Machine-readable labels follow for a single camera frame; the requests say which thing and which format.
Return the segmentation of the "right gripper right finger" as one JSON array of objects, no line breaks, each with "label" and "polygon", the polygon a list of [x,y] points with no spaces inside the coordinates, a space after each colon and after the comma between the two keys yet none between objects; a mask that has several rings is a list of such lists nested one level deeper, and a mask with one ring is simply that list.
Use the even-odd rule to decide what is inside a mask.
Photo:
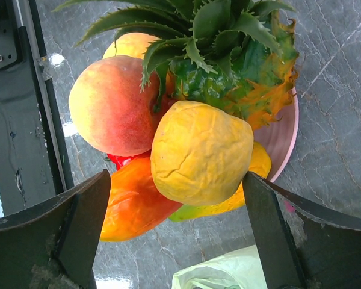
[{"label": "right gripper right finger", "polygon": [[361,288],[361,218],[257,184],[246,206],[267,287]]}]

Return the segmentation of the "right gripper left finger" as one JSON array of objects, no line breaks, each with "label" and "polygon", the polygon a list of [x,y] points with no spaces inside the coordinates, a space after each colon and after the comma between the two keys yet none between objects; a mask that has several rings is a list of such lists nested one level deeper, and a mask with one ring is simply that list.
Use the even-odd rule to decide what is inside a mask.
[{"label": "right gripper left finger", "polygon": [[0,218],[0,288],[96,288],[93,263],[110,195],[104,169]]}]

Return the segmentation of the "green avocado print plastic bag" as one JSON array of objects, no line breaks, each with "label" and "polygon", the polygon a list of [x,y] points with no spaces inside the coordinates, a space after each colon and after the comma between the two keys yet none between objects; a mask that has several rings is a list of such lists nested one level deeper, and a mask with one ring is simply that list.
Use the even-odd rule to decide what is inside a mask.
[{"label": "green avocado print plastic bag", "polygon": [[255,245],[234,250],[176,272],[175,288],[267,288]]}]

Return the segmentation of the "fake red orange mango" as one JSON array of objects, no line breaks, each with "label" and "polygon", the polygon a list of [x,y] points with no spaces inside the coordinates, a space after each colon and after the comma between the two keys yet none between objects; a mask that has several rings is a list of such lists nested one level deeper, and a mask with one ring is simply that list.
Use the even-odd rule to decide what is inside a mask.
[{"label": "fake red orange mango", "polygon": [[145,234],[182,206],[156,188],[150,152],[133,158],[111,175],[111,188],[100,241],[127,241]]}]

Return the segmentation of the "fake red bell pepper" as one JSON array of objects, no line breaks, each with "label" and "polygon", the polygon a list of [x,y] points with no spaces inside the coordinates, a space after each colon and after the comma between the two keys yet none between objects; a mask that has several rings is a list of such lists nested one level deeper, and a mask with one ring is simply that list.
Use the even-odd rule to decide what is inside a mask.
[{"label": "fake red bell pepper", "polygon": [[130,162],[133,162],[132,168],[130,168],[130,170],[140,172],[144,169],[144,164],[141,164],[141,161],[135,161],[135,159],[149,157],[150,153],[151,153],[151,150],[149,150],[145,153],[142,153],[142,154],[128,156],[128,157],[116,156],[116,155],[112,155],[112,154],[107,154],[106,156],[108,157],[109,161],[111,161],[112,163],[114,163],[116,165],[117,170],[120,170],[122,167],[127,166]]}]

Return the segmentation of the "small yellow fake fruit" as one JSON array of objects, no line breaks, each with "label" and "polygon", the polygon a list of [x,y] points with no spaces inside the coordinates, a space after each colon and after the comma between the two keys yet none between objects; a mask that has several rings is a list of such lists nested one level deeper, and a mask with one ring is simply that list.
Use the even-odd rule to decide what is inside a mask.
[{"label": "small yellow fake fruit", "polygon": [[247,173],[253,143],[246,121],[201,102],[177,101],[153,139],[153,181],[162,195],[176,202],[222,203]]}]

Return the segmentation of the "fake peach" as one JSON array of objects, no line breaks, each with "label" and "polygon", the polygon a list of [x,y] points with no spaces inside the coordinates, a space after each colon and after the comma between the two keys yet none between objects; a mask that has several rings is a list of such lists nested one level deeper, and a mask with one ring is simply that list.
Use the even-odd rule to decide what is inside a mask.
[{"label": "fake peach", "polygon": [[118,55],[89,65],[69,94],[69,111],[79,135],[99,151],[116,156],[142,154],[152,147],[159,121],[171,106],[164,96],[153,109],[159,78],[141,89],[143,61]]}]

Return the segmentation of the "fake pineapple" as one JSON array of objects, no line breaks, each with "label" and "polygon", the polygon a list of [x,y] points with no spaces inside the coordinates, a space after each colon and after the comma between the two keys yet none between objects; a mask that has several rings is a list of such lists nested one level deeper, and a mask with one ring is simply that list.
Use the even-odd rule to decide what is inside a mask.
[{"label": "fake pineapple", "polygon": [[259,129],[292,103],[298,77],[295,20],[282,23],[281,10],[293,7],[283,1],[128,1],[93,22],[83,40],[110,30],[115,39],[154,36],[140,87],[158,76],[156,109],[170,75],[172,98],[212,105]]}]

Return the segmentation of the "fake yellow pear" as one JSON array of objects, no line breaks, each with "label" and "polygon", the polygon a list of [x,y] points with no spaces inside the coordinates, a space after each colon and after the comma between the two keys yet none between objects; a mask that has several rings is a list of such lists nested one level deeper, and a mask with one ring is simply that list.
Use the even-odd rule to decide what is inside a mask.
[{"label": "fake yellow pear", "polygon": [[127,55],[143,59],[147,48],[157,40],[157,37],[145,33],[128,33],[112,41],[102,58]]}]

